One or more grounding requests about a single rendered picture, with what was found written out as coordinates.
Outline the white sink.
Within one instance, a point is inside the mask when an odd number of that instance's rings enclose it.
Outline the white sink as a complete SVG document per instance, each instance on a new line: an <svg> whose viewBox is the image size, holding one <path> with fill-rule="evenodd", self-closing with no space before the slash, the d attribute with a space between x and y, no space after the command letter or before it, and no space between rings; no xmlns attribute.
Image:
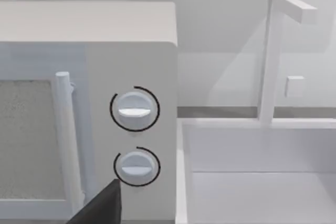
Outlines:
<svg viewBox="0 0 336 224"><path fill-rule="evenodd" d="M177 224L336 224L336 120L177 120Z"/></svg>

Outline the pale microwave knob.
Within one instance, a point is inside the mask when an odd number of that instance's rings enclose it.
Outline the pale microwave knob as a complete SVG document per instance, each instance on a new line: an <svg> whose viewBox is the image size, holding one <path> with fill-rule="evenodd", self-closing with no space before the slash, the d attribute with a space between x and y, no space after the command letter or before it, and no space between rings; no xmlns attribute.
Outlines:
<svg viewBox="0 0 336 224"><path fill-rule="evenodd" d="M154 160L143 152L129 152L119 161L120 175L132 183L149 180L154 174L154 169Z"/></svg>
<svg viewBox="0 0 336 224"><path fill-rule="evenodd" d="M117 113L120 121L131 127L144 127L151 119L153 102L140 91L131 91L117 99Z"/></svg>

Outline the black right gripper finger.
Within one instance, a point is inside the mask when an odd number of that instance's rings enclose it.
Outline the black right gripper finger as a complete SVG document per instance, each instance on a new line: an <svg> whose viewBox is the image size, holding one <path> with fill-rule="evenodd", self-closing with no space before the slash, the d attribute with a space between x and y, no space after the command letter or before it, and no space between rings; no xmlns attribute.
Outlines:
<svg viewBox="0 0 336 224"><path fill-rule="evenodd" d="M121 183L114 179L67 224L121 224Z"/></svg>

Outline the pale microwave oven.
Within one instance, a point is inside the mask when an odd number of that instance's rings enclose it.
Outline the pale microwave oven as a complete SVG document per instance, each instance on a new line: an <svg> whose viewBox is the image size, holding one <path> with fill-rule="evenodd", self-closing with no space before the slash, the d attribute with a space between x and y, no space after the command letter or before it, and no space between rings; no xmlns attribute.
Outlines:
<svg viewBox="0 0 336 224"><path fill-rule="evenodd" d="M0 1L0 46L46 43L85 48L87 78L73 99L84 206L119 179L121 222L173 224L177 194L175 5ZM128 127L119 119L117 99L131 91L140 91L153 102L151 119L144 127ZM149 180L132 183L120 175L119 161L129 152L152 157L155 169ZM0 224L60 223L71 218L0 219Z"/></svg>

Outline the microwave oven door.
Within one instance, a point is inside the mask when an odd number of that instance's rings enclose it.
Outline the microwave oven door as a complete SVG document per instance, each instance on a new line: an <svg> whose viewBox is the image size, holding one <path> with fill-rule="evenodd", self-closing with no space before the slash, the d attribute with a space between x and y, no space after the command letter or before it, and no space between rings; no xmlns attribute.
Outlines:
<svg viewBox="0 0 336 224"><path fill-rule="evenodd" d="M86 80L80 44L0 46L0 219L67 220L56 73L74 97Z"/></svg>

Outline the tall white tap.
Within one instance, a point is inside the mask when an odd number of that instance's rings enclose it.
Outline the tall white tap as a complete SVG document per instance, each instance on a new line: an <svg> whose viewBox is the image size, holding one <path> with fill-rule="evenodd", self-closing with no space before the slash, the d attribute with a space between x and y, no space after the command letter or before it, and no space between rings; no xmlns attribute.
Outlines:
<svg viewBox="0 0 336 224"><path fill-rule="evenodd" d="M258 119L262 125L270 125L274 118L276 83L286 16L298 24L315 24L318 9L302 0L268 0L258 105Z"/></svg>

